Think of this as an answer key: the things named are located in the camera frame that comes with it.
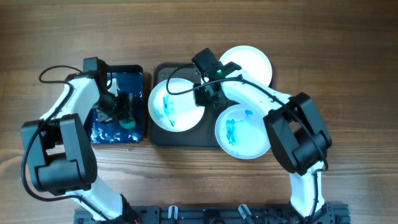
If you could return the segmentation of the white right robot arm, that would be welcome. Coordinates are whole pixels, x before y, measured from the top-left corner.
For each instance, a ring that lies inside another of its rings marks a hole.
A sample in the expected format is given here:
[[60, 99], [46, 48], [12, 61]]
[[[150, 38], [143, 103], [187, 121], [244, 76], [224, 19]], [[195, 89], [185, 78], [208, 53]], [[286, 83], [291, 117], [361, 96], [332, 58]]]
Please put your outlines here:
[[330, 133], [313, 100], [305, 93], [291, 96], [255, 81], [234, 62], [196, 62], [197, 72], [208, 82], [195, 86], [197, 94], [211, 101], [216, 92], [241, 105], [248, 105], [263, 117], [274, 157], [290, 174], [290, 204], [308, 221], [313, 221], [325, 204], [321, 174], [328, 170]]

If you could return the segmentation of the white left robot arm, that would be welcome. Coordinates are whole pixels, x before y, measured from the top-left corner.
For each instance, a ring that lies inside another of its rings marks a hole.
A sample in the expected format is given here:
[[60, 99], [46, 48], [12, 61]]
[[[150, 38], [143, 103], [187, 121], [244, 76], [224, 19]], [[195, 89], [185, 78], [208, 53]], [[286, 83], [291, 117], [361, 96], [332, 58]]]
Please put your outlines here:
[[98, 177], [96, 157], [83, 126], [92, 108], [116, 120], [123, 118], [127, 96], [108, 90], [108, 74], [102, 70], [71, 74], [62, 84], [64, 91], [53, 107], [21, 127], [25, 191], [43, 202], [72, 199], [96, 222], [139, 223], [125, 197]]

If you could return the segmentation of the green yellow sponge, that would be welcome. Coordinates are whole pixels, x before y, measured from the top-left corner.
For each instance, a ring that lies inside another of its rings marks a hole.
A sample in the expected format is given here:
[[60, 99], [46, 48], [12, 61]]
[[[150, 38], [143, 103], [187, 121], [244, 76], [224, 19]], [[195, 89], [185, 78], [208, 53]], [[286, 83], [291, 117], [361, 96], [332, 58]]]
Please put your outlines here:
[[136, 119], [133, 115], [132, 102], [134, 97], [128, 95], [128, 109], [123, 112], [121, 118], [119, 119], [119, 125], [124, 129], [133, 129], [136, 127]]

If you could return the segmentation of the white plate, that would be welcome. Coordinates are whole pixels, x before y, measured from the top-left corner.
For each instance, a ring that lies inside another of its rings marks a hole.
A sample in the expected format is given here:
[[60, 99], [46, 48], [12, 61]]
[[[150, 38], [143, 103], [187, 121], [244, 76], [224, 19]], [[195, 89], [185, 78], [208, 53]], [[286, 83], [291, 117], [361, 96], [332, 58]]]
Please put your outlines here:
[[226, 153], [238, 159], [255, 159], [271, 148], [261, 114], [240, 104], [218, 116], [215, 137]]
[[272, 86], [272, 65], [267, 56], [255, 47], [240, 45], [227, 50], [220, 58], [224, 65], [234, 62], [257, 81]]
[[202, 119], [205, 107], [195, 104], [193, 92], [171, 95], [166, 89], [167, 81], [157, 84], [150, 93], [148, 110], [153, 122], [171, 132], [193, 128]]

